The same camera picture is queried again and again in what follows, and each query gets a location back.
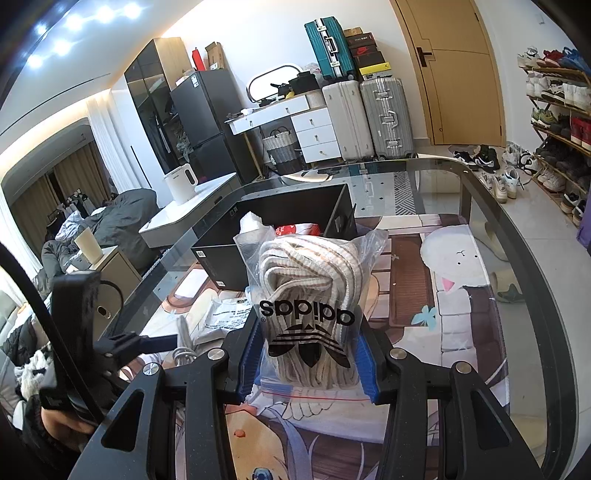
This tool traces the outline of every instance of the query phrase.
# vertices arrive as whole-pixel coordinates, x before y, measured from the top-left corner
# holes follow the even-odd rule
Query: red sneaker
[[[537,60],[537,63],[540,67],[550,67],[550,68],[558,68],[560,67],[560,63],[558,61],[564,57],[564,53],[558,50],[544,50],[544,58]]]
[[[583,123],[583,141],[581,146],[591,152],[591,122],[582,121]]]
[[[580,118],[570,118],[570,141],[580,145],[583,142],[583,124]]]

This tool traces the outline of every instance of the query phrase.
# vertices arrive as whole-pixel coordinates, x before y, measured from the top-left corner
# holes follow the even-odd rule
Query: person hand
[[[41,421],[47,433],[70,450],[80,451],[80,444],[86,443],[87,435],[95,427],[86,423],[72,411],[46,410],[41,408]]]

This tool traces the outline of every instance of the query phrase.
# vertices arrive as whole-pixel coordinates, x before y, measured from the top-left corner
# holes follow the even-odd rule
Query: metal screw
[[[390,350],[390,356],[395,360],[404,360],[407,355],[407,351],[404,348],[392,348]]]
[[[456,370],[461,374],[469,374],[472,371],[472,366],[468,362],[456,363]]]
[[[226,352],[224,352],[221,348],[212,348],[209,352],[207,352],[207,358],[210,360],[221,360]]]
[[[158,373],[159,368],[160,368],[160,365],[155,364],[154,362],[151,362],[147,365],[144,365],[142,372],[144,372],[144,375],[154,375],[155,373]]]

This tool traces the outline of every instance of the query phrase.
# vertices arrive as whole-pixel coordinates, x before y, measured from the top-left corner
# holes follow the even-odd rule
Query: plastic bag
[[[277,237],[272,227],[234,237],[266,340],[263,390],[285,397],[295,388],[308,398],[334,398],[326,392],[358,386],[358,304],[387,239],[381,230],[350,242]]]

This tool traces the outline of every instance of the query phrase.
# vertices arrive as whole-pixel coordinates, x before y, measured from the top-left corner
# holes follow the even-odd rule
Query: door handle
[[[418,59],[421,61],[421,67],[427,66],[427,62],[425,61],[425,57],[427,55],[433,56],[432,51],[423,51],[423,49],[421,47],[417,47],[417,54],[418,54]]]

